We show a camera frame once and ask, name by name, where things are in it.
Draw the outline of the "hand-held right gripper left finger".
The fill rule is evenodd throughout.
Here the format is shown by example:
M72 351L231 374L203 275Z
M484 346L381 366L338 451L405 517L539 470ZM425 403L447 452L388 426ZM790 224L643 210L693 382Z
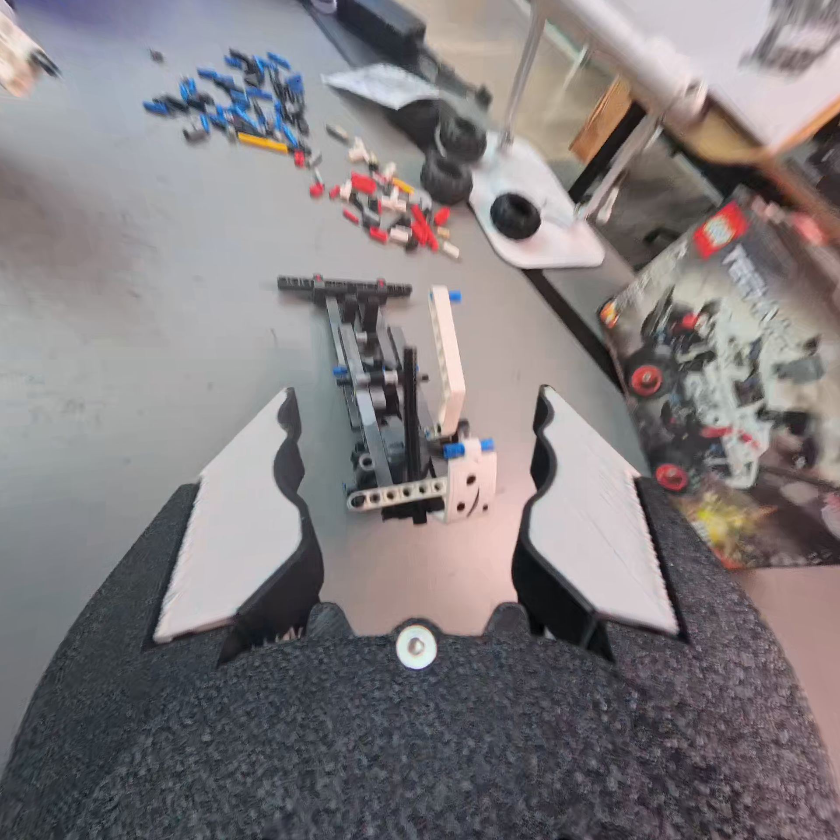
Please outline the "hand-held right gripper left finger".
M284 387L202 470L161 600L155 644L228 630L228 644L302 633L324 566L299 448L301 416Z

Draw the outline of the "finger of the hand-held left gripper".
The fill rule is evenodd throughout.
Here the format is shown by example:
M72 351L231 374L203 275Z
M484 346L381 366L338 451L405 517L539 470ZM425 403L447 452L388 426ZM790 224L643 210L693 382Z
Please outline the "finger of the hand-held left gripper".
M60 69L18 23L13 9L1 11L1 88L25 98L42 76L60 77Z

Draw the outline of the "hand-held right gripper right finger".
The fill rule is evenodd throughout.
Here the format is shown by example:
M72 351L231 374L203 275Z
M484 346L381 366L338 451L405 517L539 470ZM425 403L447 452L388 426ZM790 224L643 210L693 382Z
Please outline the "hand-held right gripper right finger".
M535 405L511 578L537 634L605 636L609 623L679 635L639 473L551 386Z

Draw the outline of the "white spotted toy panel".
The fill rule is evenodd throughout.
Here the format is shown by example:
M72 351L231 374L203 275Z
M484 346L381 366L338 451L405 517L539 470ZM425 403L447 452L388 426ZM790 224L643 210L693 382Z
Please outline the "white spotted toy panel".
M462 522L488 513L497 489L497 452L492 438L469 437L443 448L447 490L442 521Z

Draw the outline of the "grey black toy chassis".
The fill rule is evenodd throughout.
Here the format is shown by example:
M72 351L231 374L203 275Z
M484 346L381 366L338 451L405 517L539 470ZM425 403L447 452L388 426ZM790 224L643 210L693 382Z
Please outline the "grey black toy chassis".
M421 386L417 348L385 317L390 300L411 297L411 285L279 275L280 292L305 297L326 312L335 352L332 376L343 394L355 444L354 483L345 487L352 513L383 520L442 521L447 490L447 444L477 437L463 410L466 379L454 305L459 290L434 286L427 303L434 339L439 400L430 408Z

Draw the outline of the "instruction booklet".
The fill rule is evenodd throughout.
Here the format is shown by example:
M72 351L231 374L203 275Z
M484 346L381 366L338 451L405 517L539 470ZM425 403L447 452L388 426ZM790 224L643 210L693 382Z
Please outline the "instruction booklet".
M533 5L680 127L717 106L759 147L782 152L838 112L838 2Z

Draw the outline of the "grey desk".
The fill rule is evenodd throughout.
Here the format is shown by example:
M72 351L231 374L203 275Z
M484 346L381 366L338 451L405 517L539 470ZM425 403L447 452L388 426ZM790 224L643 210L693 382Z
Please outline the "grey desk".
M504 264L468 211L460 261L369 240L283 156L142 102L177 92L230 47L290 60L306 85L321 173L346 172L324 123L359 134L404 173L411 144L378 111L322 84L347 66L299 2L18 2L61 70L2 97L2 764L47 664L91 595L173 492L274 397L297 393L300 493L322 550L321 598L360 634L424 616L477 634L516 598L511 556L533 493L532 417L553 386L648 472L624 400L536 287ZM155 64L150 49L165 56ZM352 435L323 312L279 274L406 281L388 320L427 358L427 287L459 290L465 414L495 440L496 506L445 526L346 510Z

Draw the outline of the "toy truck box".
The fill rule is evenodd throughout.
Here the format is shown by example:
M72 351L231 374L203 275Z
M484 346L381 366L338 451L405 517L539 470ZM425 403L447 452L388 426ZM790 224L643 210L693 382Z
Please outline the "toy truck box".
M739 188L598 313L651 477L731 570L838 565L838 250Z

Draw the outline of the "pile of blue black pins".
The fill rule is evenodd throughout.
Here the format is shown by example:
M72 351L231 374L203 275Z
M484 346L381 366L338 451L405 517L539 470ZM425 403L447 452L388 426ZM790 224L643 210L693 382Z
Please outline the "pile of blue black pins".
M245 132L285 143L289 154L306 158L312 152L303 77L274 51L258 55L230 48L223 69L199 66L178 80L177 92L144 100L142 109L181 121L190 145L214 134L237 143L237 132Z

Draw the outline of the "white booklet stand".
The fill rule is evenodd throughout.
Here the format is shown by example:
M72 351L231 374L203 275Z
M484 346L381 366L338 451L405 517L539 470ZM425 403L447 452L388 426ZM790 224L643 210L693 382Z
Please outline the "white booklet stand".
M646 110L593 198L583 206L573 203L541 155L513 136L520 99L549 21L575 33L584 46L601 54L630 83L635 99L643 102ZM528 36L501 131L488 134L488 143L496 145L489 147L474 168L468 200L493 249L508 264L522 270L600 266L605 249L590 220L658 127L662 123L681 130L693 127L707 110L707 100L708 87L688 59L667 41L638 27L617 2L531 2ZM506 236L490 218L493 203L509 193L535 206L537 230L525 239Z

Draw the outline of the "black toy tire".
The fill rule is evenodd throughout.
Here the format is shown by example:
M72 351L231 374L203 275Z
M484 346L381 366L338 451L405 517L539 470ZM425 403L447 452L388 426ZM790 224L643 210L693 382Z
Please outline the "black toy tire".
M466 165L480 161L487 150L486 130L457 114L447 114L439 119L434 141L441 155Z
M539 231L542 214L527 197L514 192L504 192L499 194L490 206L490 221L502 237L522 242Z
M449 207L466 202L473 188L469 168L436 151L426 155L420 182L434 202Z
M402 108L386 108L388 122L404 134L419 150L436 148L438 126L445 102L440 99L411 101Z

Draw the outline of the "pile of red white pieces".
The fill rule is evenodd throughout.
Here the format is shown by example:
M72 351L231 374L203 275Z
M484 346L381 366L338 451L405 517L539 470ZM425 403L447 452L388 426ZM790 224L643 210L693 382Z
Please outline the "pile of red white pieces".
M342 217L378 244L393 245L406 253L428 249L460 261L450 227L457 205L434 202L420 181L414 185L404 180L396 163L381 162L361 136L349 135L330 123L325 130L345 147L349 170L341 182L330 183L320 172L322 154L318 150L311 146L311 154L304 158L289 154L297 167L309 171L312 199L341 204Z

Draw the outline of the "black power adapter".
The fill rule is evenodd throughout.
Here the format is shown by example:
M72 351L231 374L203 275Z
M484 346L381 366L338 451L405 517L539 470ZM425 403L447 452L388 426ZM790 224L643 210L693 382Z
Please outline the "black power adapter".
M396 1L338 1L341 23L369 46L396 58L423 47L426 24Z

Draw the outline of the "wooden side table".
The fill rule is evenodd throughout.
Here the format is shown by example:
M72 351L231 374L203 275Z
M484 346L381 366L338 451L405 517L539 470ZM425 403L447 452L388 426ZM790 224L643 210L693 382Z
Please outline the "wooden side table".
M582 203L592 193L647 115L625 81L616 78L570 145L574 156L584 164L583 172L568 188L574 202ZM758 163L762 155L774 154L838 211L838 123L835 100L774 150L763 146L728 108L711 100L698 122L687 127L667 122L661 137L672 154L684 157L723 196L736 186L747 186L772 201L791 203L791 198L784 197L782 186Z

